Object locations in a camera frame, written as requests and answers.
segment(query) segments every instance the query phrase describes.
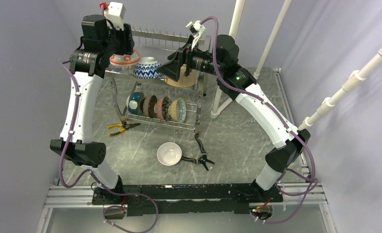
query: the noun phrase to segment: gray marble floor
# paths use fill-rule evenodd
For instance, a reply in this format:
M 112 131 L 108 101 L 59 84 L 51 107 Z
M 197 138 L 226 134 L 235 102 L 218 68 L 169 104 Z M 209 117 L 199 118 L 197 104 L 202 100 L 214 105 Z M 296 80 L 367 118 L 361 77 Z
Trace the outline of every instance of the gray marble floor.
M 111 84 L 104 79 L 98 93 L 95 107 L 93 132 L 94 141 L 106 144 L 106 160 L 111 168 L 121 176 L 124 184 L 173 184 L 173 183 L 250 183 L 265 164 L 265 155 L 273 148 L 270 139 L 251 115 L 235 102 L 231 103 L 218 118 L 210 116 L 213 105 L 216 82 L 213 76 L 206 77 L 207 96 L 202 99 L 200 139 L 208 158 L 215 162 L 209 164 L 209 171 L 202 165 L 180 161 L 174 166 L 164 166 L 158 162 L 156 151 L 165 142 L 177 143 L 183 155 L 198 158 L 200 151 L 194 134 L 178 130 L 149 125 L 141 125 L 118 136 L 109 137 L 107 125 L 120 123 L 113 109 Z M 282 94 L 271 69 L 264 69 L 258 80 L 263 92 L 272 103 L 285 114 Z M 133 81 L 116 80 L 120 108 L 125 107 Z M 174 100 L 183 97 L 189 103 L 195 103 L 197 92 L 173 87 L 142 85 L 138 91 L 145 95 L 164 96 Z M 187 116 L 187 121 L 195 120 L 195 115 Z M 299 159 L 291 168 L 300 171 Z M 82 171 L 80 167 L 66 162 L 64 177 L 73 181 Z M 283 182 L 301 182 L 296 176 L 287 174 Z M 93 182 L 85 175 L 79 185 Z

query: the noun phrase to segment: pvc pipe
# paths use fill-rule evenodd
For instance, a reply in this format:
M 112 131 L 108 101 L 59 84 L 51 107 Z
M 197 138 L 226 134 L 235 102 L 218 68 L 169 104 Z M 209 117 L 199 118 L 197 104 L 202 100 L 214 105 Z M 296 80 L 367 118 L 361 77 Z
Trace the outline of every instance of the pvc pipe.
M 359 84 L 366 79 L 366 76 L 370 75 L 376 68 L 382 64 L 382 47 L 378 50 L 378 53 L 361 69 L 355 70 L 348 77 L 347 81 L 342 84 L 339 89 L 331 98 L 327 97 L 318 107 L 316 112 L 310 117 L 306 117 L 302 124 L 299 126 L 299 130 L 309 129 L 318 119 L 326 115 L 336 103 L 338 103 L 346 93 L 355 89 Z
M 271 35 L 269 36 L 268 42 L 266 43 L 264 52 L 262 53 L 261 59 L 259 60 L 256 71 L 254 72 L 255 79 L 258 79 L 259 77 L 262 66 L 264 65 L 265 59 L 268 56 L 269 51 L 271 50 L 271 46 L 274 43 L 275 37 L 277 36 L 277 33 L 282 24 L 283 18 L 285 17 L 290 4 L 291 4 L 291 0 L 285 0 L 283 2 L 280 14 L 278 15 L 277 21 L 275 22 L 274 28 L 272 29 Z
M 238 33 L 239 23 L 241 22 L 241 16 L 242 12 L 244 11 L 244 7 L 245 0 L 236 0 L 229 33 L 229 35 L 232 36 L 234 40 L 236 39 L 236 34 Z
M 244 11 L 244 7 L 245 7 L 245 0 L 236 0 L 235 8 L 233 10 L 230 32 L 229 32 L 229 35 L 232 36 L 234 40 L 236 39 L 236 35 L 238 33 L 239 23 L 241 22 L 241 17 L 242 17 L 242 12 Z M 221 105 L 221 108 L 219 111 L 218 108 L 219 108 L 219 101 L 221 99 L 221 94 L 222 94 L 222 91 L 221 89 L 219 89 L 219 86 L 217 86 L 215 91 L 214 104 L 211 110 L 211 118 L 217 118 L 218 115 L 221 113 L 221 111 L 224 110 L 224 108 L 232 102 L 232 100 L 231 101 L 229 101 L 229 99 L 226 100 Z

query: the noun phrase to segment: purple cable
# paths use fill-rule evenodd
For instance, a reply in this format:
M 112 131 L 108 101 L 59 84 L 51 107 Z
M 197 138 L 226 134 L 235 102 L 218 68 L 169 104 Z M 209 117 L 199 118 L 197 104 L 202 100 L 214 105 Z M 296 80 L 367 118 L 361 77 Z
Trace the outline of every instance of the purple cable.
M 201 21 L 201 24 L 205 23 L 206 21 L 208 20 L 213 20 L 215 22 L 215 32 L 214 32 L 214 42 L 213 42 L 213 47 L 212 47 L 212 57 L 213 57 L 213 63 L 214 63 L 214 69 L 215 69 L 215 73 L 216 75 L 218 76 L 218 79 L 219 81 L 225 86 L 227 87 L 228 89 L 230 90 L 233 90 L 233 91 L 236 91 L 236 92 L 239 92 L 239 93 L 243 93 L 243 94 L 247 94 L 249 96 L 252 96 L 256 99 L 258 99 L 259 101 L 263 102 L 264 99 L 261 98 L 260 96 L 258 95 L 255 95 L 251 92 L 248 92 L 246 90 L 242 90 L 242 89 L 238 89 L 238 88 L 235 88 L 231 85 L 229 85 L 227 82 L 224 81 L 221 73 L 219 72 L 219 67 L 218 67 L 218 63 L 217 63 L 217 59 L 216 59 L 216 42 L 217 42 L 217 37 L 218 37 L 218 28 L 219 28 L 219 23 L 218 23 L 218 19 L 214 16 L 210 16 L 210 17 L 207 17 L 205 18 L 204 20 Z M 289 129 L 289 126 L 288 124 L 285 122 L 285 120 L 283 119 L 283 117 L 279 114 L 279 112 L 274 108 L 274 106 L 272 106 L 269 102 L 266 102 L 265 105 L 267 105 L 267 107 L 269 107 L 274 113 L 275 115 L 279 118 L 279 120 L 282 122 L 282 124 L 284 125 L 284 127 L 286 129 Z M 284 220 L 281 220 L 281 221 L 276 221 L 276 222 L 266 222 L 266 223 L 269 223 L 269 224 L 277 224 L 277 223 L 283 223 L 283 222 L 286 222 L 288 220 L 290 220 L 297 212 L 298 210 L 300 209 L 300 207 L 302 206 L 304 200 L 305 200 L 305 197 L 306 195 L 308 194 L 308 192 L 310 192 L 313 188 L 311 188 L 311 184 L 313 182 L 315 182 L 316 180 L 316 183 L 317 183 L 317 179 L 315 179 L 315 163 L 314 163 L 314 158 L 312 156 L 312 153 L 311 151 L 309 150 L 308 146 L 306 145 L 306 143 L 298 136 L 296 135 L 293 131 L 290 132 L 301 144 L 302 146 L 304 146 L 305 150 L 307 151 L 307 154 L 311 160 L 311 183 L 309 184 L 309 186 L 307 187 L 307 190 L 305 191 L 305 193 L 303 194 L 303 198 L 301 200 L 301 202 L 299 203 L 298 207 L 295 209 L 295 211 L 292 213 L 292 215 L 290 215 L 288 218 L 284 219 Z
M 155 217 L 155 221 L 153 222 L 152 226 L 150 226 L 147 230 L 143 231 L 143 232 L 131 232 L 129 230 L 126 230 L 125 228 L 122 228 L 114 223 L 112 223 L 111 221 L 107 220 L 106 217 L 105 217 L 105 212 L 109 209 L 113 209 L 113 208 L 118 208 L 118 209 L 121 209 L 121 210 L 125 210 L 124 207 L 122 206 L 118 206 L 118 205 L 113 205 L 113 206 L 110 206 L 108 208 L 106 208 L 103 212 L 102 212 L 102 216 L 103 216 L 103 219 L 106 221 L 106 223 L 110 224 L 111 226 L 114 226 L 120 230 L 123 230 L 125 232 L 128 232 L 128 233 L 146 233 L 146 232 L 149 232 L 155 225 L 156 225 L 156 222 L 158 221 L 158 216 L 159 216 L 159 211 L 158 211 L 158 206 L 156 204 L 156 202 L 151 198 L 149 197 L 148 195 L 145 195 L 145 194 L 142 194 L 142 193 L 116 193 L 116 192 L 113 192 L 110 188 L 106 187 L 105 185 L 101 184 L 101 182 L 99 181 L 99 179 L 95 176 L 94 173 L 91 173 L 91 176 L 92 178 L 94 178 L 94 180 L 98 183 L 98 185 L 101 185 L 102 188 L 104 188 L 106 191 L 114 194 L 114 195 L 117 195 L 117 196 L 134 196 L 134 195 L 138 195 L 138 196 L 143 196 L 147 199 L 149 199 L 152 204 L 155 206 L 155 210 L 156 210 L 156 217 Z
M 71 80 L 72 82 L 74 83 L 74 86 L 75 86 L 75 92 L 79 92 L 79 87 L 78 87 L 78 82 L 76 81 L 76 78 L 75 76 L 72 74 L 72 72 L 68 69 L 68 67 L 65 66 L 66 63 L 69 63 L 69 61 L 66 61 L 66 62 L 62 62 L 61 63 L 61 66 L 68 72 L 69 76 L 71 77 Z M 72 119 L 71 119 L 71 123 L 69 125 L 69 131 L 72 131 L 74 129 L 74 126 L 75 126 L 75 122 L 76 122 L 76 116 L 78 114 L 78 107 L 79 107 L 79 96 L 75 96 L 75 105 L 74 105 L 74 112 L 72 114 Z M 71 141 L 71 138 L 72 138 L 72 134 L 68 133 L 68 138 L 66 139 L 66 142 L 65 142 L 65 145 L 64 145 L 64 148 L 62 149 L 62 153 L 61 153 L 61 159 L 59 160 L 59 180 L 61 181 L 61 184 L 65 187 L 65 188 L 72 188 L 74 187 L 77 182 L 81 179 L 81 177 L 87 173 L 89 171 L 89 169 L 85 169 L 83 172 L 81 172 L 81 174 L 76 178 L 76 180 L 74 181 L 74 183 L 68 185 L 65 180 L 64 180 L 64 175 L 63 175 L 63 170 L 64 170 L 64 162 L 65 162 L 65 153 L 66 153 L 66 150 L 68 149 L 68 145 L 69 145 L 69 142 Z

